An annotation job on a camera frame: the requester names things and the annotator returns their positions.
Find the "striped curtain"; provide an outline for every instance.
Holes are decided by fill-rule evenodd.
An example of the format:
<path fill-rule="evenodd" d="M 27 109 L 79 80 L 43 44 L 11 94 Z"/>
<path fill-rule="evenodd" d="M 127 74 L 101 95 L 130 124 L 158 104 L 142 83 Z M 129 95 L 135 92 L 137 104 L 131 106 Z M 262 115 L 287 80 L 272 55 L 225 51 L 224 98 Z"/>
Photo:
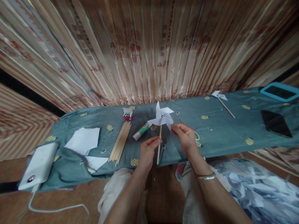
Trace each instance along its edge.
<path fill-rule="evenodd" d="M 25 157 L 59 121 L 54 114 L 0 84 L 0 161 Z"/>
<path fill-rule="evenodd" d="M 0 2 L 0 68 L 67 113 L 262 86 L 299 62 L 293 0 Z M 1 88 L 0 160 L 49 131 L 32 116 L 46 111 Z"/>
<path fill-rule="evenodd" d="M 107 105 L 266 85 L 299 61 L 293 0 L 32 4 Z"/>

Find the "white power bank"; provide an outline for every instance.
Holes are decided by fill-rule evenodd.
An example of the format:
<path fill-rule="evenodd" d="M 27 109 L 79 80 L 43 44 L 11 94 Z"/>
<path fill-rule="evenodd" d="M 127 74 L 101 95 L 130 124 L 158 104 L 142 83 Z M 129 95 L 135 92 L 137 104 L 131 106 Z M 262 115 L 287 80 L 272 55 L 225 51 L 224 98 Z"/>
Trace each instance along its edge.
<path fill-rule="evenodd" d="M 39 146 L 27 167 L 18 187 L 19 190 L 31 188 L 45 182 L 50 174 L 58 143 L 53 142 Z"/>

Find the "woman's left hand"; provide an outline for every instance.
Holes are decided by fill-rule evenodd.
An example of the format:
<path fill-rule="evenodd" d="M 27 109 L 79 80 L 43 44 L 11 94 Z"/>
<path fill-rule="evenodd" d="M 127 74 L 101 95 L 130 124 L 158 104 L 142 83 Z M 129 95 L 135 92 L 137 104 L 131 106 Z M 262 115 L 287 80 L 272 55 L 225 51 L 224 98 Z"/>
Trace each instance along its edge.
<path fill-rule="evenodd" d="M 162 139 L 159 136 L 152 137 L 140 145 L 140 159 L 139 164 L 153 165 L 153 158 L 155 155 L 155 148 L 162 143 Z"/>

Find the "wooden stick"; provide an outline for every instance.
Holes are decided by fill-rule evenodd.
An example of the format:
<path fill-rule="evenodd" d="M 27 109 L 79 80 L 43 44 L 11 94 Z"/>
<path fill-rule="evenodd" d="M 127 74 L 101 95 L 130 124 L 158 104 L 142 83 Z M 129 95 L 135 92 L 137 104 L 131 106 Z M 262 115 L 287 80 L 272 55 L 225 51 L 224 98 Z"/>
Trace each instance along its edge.
<path fill-rule="evenodd" d="M 118 157 L 118 160 L 116 161 L 115 167 L 119 164 L 119 161 L 121 160 L 121 155 L 122 155 L 122 152 L 124 151 L 125 144 L 126 144 L 126 141 L 127 141 L 127 138 L 128 138 L 129 132 L 130 132 L 130 129 L 131 129 L 131 125 L 132 125 L 132 124 L 130 124 L 129 129 L 127 130 L 126 139 L 125 139 L 125 141 L 124 141 L 124 143 L 123 143 L 123 145 L 122 145 L 122 147 L 121 147 L 121 153 L 120 153 L 120 155 L 119 155 L 119 157 Z"/>
<path fill-rule="evenodd" d="M 225 109 L 227 109 L 227 111 L 231 114 L 231 116 L 233 117 L 233 118 L 236 118 L 233 114 L 232 114 L 232 112 L 227 108 L 227 106 L 225 106 L 225 104 L 222 102 L 222 100 L 220 99 L 220 98 L 218 98 L 219 99 L 219 101 L 222 103 L 222 105 L 225 107 Z"/>
<path fill-rule="evenodd" d="M 114 154 L 114 157 L 112 158 L 112 161 L 115 161 L 118 158 L 119 148 L 120 148 L 120 145 L 121 145 L 121 143 L 122 143 L 122 141 L 124 139 L 124 136 L 125 136 L 125 133 L 126 133 L 126 130 L 127 130 L 128 126 L 129 126 L 129 122 L 126 122 L 124 130 L 123 130 L 123 132 L 121 134 L 121 137 L 120 137 L 120 139 L 118 141 L 118 144 L 117 144 L 117 146 L 115 148 L 115 154 Z"/>
<path fill-rule="evenodd" d="M 125 127 L 124 132 L 122 133 L 121 139 L 119 140 L 118 146 L 117 146 L 117 151 L 115 154 L 115 158 L 113 159 L 113 161 L 118 160 L 118 157 L 121 153 L 121 146 L 123 145 L 125 138 L 126 138 L 126 134 L 128 132 L 128 129 L 130 128 L 130 122 L 128 122 L 128 124 Z"/>
<path fill-rule="evenodd" d="M 162 125 L 160 125 L 160 138 L 161 138 L 161 134 L 162 134 Z M 161 147 L 161 144 L 159 145 L 159 148 L 158 148 L 157 165 L 159 165 L 160 147 Z"/>
<path fill-rule="evenodd" d="M 109 157 L 108 162 L 110 162 L 110 161 L 112 160 L 112 157 L 113 157 L 113 155 L 114 155 L 114 153 L 115 153 L 115 148 L 116 148 L 116 146 L 117 146 L 117 143 L 118 143 L 118 141 L 119 141 L 119 138 L 120 138 L 120 136 L 121 136 L 121 132 L 122 132 L 122 130 L 123 130 L 123 128 L 124 128 L 125 123 L 126 123 L 126 122 L 124 122 L 123 125 L 122 125 L 121 131 L 119 132 L 119 135 L 118 135 L 118 137 L 117 137 L 117 140 L 116 140 L 116 142 L 115 142 L 115 145 L 114 145 L 114 147 L 113 147 L 113 150 L 112 150 L 112 152 L 111 152 L 111 155 L 110 155 L 110 157 Z"/>

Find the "paper pinwheel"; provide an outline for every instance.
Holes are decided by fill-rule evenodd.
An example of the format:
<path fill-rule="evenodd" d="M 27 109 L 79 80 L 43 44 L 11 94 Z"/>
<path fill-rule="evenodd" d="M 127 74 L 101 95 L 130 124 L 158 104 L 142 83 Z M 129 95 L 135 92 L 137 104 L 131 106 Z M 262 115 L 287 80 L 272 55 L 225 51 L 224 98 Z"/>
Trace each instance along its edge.
<path fill-rule="evenodd" d="M 169 109 L 168 107 L 160 108 L 159 101 L 156 105 L 156 119 L 152 119 L 147 121 L 150 125 L 155 124 L 155 125 L 163 125 L 167 124 L 169 130 L 171 130 L 171 125 L 173 124 L 173 119 L 170 116 L 171 113 L 174 111 Z"/>
<path fill-rule="evenodd" d="M 212 96 L 217 97 L 217 98 L 219 99 L 219 101 L 222 103 L 222 105 L 225 107 L 225 109 L 227 109 L 227 111 L 231 114 L 231 116 L 232 116 L 233 118 L 236 118 L 236 117 L 233 115 L 233 113 L 227 108 L 227 106 L 222 102 L 222 100 L 221 100 L 220 98 L 222 98 L 222 99 L 224 99 L 224 100 L 226 100 L 226 101 L 228 101 L 228 99 L 226 98 L 226 96 L 225 96 L 224 94 L 219 94 L 219 92 L 220 92 L 220 90 L 217 90 L 217 91 L 213 92 L 213 93 L 212 93 Z"/>
<path fill-rule="evenodd" d="M 217 97 L 217 98 L 222 98 L 224 100 L 228 100 L 224 94 L 219 94 L 219 92 L 220 92 L 220 90 L 213 92 L 212 96 Z"/>

